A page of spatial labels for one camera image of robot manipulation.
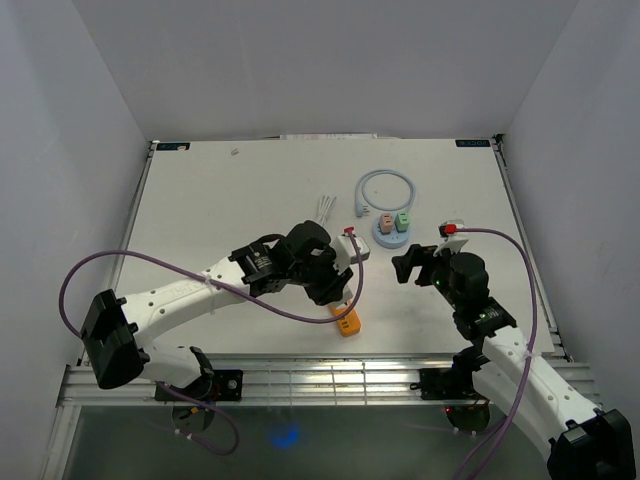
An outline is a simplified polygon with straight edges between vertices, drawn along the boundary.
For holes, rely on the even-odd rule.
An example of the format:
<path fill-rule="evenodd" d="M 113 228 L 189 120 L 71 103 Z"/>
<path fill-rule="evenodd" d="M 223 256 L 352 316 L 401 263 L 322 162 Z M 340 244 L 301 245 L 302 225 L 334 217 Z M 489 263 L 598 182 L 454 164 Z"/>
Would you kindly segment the orange power strip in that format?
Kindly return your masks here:
<path fill-rule="evenodd" d="M 333 316 L 338 316 L 344 313 L 347 309 L 347 305 L 340 305 L 339 307 L 331 306 L 329 308 L 330 313 Z M 361 330 L 361 321 L 355 310 L 351 310 L 345 317 L 338 320 L 336 325 L 342 337 L 354 336 Z"/>

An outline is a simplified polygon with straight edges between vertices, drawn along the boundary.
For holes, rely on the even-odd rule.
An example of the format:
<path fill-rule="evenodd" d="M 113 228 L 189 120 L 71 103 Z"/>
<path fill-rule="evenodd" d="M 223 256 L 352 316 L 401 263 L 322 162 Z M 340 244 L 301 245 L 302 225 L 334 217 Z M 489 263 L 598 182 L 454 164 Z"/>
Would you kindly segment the brown pink plug adapter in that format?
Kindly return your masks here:
<path fill-rule="evenodd" d="M 379 229 L 382 235 L 389 235 L 395 226 L 394 217 L 391 213 L 383 213 L 379 218 Z"/>

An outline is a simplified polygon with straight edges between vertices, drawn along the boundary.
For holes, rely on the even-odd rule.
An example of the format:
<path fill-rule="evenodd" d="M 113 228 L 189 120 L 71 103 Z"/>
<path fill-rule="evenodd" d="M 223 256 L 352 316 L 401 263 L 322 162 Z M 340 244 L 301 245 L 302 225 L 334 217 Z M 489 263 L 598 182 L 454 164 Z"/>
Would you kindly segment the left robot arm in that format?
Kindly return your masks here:
<path fill-rule="evenodd" d="M 305 221 L 287 235 L 265 235 L 236 249 L 201 273 L 181 270 L 179 281 L 124 297 L 100 292 L 80 330 L 97 384 L 109 390 L 143 378 L 201 399 L 212 387 L 206 355 L 190 345 L 162 345 L 158 337 L 243 301 L 259 304 L 288 285 L 303 288 L 317 306 L 344 304 L 359 296 L 348 283 L 362 276 L 368 256 L 352 230 L 331 237 Z"/>

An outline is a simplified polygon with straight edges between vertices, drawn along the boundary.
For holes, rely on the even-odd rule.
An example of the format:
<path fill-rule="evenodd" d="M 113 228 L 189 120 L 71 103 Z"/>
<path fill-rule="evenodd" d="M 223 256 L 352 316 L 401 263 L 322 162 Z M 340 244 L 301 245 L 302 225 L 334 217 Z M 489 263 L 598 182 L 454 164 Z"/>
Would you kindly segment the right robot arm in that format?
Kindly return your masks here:
<path fill-rule="evenodd" d="M 424 400 L 489 399 L 536 446 L 553 479 L 633 479 L 632 430 L 616 409 L 604 411 L 528 349 L 514 317 L 490 295 L 484 261 L 472 253 L 414 244 L 392 259 L 399 283 L 434 287 L 453 309 L 470 347 L 451 367 L 419 372 Z"/>

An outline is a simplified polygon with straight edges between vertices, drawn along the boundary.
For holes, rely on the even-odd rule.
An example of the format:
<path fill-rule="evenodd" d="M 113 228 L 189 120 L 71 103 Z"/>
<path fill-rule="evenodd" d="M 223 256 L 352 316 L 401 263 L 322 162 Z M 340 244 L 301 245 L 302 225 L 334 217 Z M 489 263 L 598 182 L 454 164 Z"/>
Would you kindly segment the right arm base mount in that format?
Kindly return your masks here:
<path fill-rule="evenodd" d="M 483 399 L 473 386 L 471 373 L 454 367 L 419 369 L 418 380 L 409 389 L 419 391 L 422 400 Z"/>

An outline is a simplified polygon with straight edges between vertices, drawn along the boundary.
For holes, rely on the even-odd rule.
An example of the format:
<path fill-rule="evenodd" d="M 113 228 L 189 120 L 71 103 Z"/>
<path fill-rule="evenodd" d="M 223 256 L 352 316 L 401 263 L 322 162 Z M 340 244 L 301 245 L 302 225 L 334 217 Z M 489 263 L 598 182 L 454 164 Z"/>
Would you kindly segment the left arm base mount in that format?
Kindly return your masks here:
<path fill-rule="evenodd" d="M 240 401 L 244 372 L 239 369 L 214 370 L 185 388 L 160 384 L 156 387 L 156 401 L 177 401 L 176 394 L 203 402 Z"/>

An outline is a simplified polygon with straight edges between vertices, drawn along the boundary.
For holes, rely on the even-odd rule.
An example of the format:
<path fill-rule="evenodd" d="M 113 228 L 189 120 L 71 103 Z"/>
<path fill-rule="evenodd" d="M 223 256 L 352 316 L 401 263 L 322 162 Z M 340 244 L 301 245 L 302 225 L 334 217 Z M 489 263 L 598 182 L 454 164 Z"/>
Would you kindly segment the blue round power socket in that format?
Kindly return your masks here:
<path fill-rule="evenodd" d="M 396 227 L 388 234 L 381 232 L 378 222 L 374 222 L 371 229 L 373 240 L 381 247 L 386 249 L 399 249 L 408 244 L 412 228 L 408 227 L 406 231 L 399 232 Z"/>

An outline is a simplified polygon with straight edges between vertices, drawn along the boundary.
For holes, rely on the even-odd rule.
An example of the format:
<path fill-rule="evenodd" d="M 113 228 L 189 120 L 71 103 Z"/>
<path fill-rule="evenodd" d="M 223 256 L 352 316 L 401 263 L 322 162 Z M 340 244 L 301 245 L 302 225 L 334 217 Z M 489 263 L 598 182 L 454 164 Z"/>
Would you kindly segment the white cube charger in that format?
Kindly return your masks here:
<path fill-rule="evenodd" d="M 341 308 L 343 305 L 348 304 L 352 300 L 352 298 L 353 298 L 352 290 L 348 285 L 345 285 L 342 290 L 341 296 L 336 300 L 332 300 L 329 303 L 329 306 L 332 308 Z"/>

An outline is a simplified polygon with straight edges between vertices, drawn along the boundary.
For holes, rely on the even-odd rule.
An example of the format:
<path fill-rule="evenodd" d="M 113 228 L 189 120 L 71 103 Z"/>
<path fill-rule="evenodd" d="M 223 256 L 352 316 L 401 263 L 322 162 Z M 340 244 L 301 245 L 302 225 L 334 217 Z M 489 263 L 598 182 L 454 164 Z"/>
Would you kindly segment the green plug adapter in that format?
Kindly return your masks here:
<path fill-rule="evenodd" d="M 395 216 L 395 228 L 399 233 L 404 233 L 409 230 L 410 218 L 407 212 L 398 212 Z"/>

